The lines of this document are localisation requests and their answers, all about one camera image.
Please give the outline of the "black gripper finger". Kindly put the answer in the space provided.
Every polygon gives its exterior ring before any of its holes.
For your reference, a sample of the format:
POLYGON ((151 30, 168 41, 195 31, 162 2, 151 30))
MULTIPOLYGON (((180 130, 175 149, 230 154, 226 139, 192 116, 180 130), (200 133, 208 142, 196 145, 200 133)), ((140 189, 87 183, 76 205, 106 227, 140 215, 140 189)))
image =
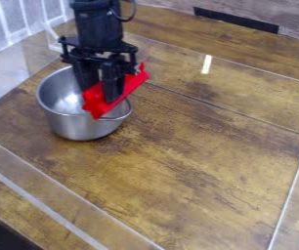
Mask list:
POLYGON ((84 92, 99 83, 99 62, 95 60, 76 61, 74 64, 76 79, 84 92))
POLYGON ((126 71, 119 62, 106 62, 102 65, 102 84, 106 102, 111 104, 124 93, 126 71))

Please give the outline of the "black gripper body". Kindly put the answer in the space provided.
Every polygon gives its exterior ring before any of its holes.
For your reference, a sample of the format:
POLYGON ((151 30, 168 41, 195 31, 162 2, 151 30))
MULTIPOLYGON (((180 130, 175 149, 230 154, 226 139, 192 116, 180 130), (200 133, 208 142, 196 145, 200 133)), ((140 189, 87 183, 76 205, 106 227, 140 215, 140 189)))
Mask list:
POLYGON ((124 41, 123 23, 134 19, 134 13, 122 15, 120 0, 72 0, 78 35, 62 36, 62 58, 66 63, 87 63, 103 66, 115 63, 124 73, 138 71, 139 48, 124 41))

